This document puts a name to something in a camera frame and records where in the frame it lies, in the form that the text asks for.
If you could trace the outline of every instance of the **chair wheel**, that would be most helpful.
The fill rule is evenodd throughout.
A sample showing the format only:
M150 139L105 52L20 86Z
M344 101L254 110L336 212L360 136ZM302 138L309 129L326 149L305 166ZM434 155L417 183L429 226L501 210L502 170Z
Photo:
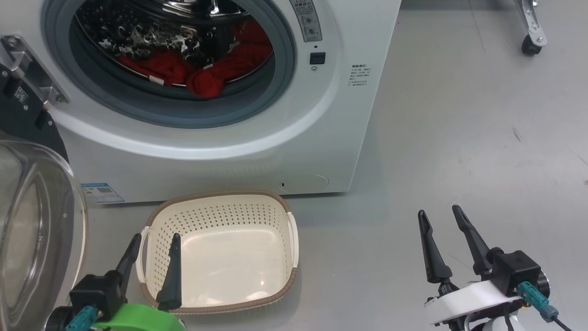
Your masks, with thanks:
M542 48L543 47L541 46L535 45L533 41L531 41L531 36L527 35L523 40L521 50L523 51L523 54L533 56L539 54Z

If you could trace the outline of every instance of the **laundry basket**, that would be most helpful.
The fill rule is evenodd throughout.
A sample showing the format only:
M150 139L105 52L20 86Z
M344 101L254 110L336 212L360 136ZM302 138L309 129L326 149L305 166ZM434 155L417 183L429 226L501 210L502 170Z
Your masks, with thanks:
M266 191L178 198L153 212L142 232L137 276L157 307L174 233L182 238L182 306L171 313L249 309L281 299L296 278L298 231L286 202Z

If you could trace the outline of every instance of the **red clothing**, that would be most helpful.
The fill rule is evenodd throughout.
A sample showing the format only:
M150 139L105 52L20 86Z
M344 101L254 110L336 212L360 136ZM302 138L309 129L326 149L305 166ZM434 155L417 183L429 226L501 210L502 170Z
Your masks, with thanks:
M196 68L182 58L178 51L159 46L149 54L144 61L133 61L126 55L121 55L119 61L127 67L147 76L162 79L165 85L184 84Z
M219 61L192 74L186 87L201 98L218 97L225 82L246 75L262 64L273 51L272 43L254 19L231 27L239 43Z

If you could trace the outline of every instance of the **gray floor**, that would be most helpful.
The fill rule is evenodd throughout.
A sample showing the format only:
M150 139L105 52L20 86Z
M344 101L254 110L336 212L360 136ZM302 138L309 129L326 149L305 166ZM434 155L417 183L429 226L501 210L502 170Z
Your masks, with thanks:
M426 283L416 213L427 211L464 286L476 277L454 203L488 245L539 262L561 319L584 329L588 2L543 2L550 44L528 58L512 1L407 0L351 191L288 199L300 232L296 285L273 306L186 318L189 329L435 330L423 320L436 286ZM113 268L154 208L92 207L84 271ZM143 302L134 274L128 296ZM533 310L520 315L527 330L558 329Z

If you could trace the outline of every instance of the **washing machine door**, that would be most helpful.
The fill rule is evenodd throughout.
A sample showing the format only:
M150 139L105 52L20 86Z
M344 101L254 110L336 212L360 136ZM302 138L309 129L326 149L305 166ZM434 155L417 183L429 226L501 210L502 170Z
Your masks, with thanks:
M0 65L0 330L42 330L69 302L87 216L56 125L17 75Z

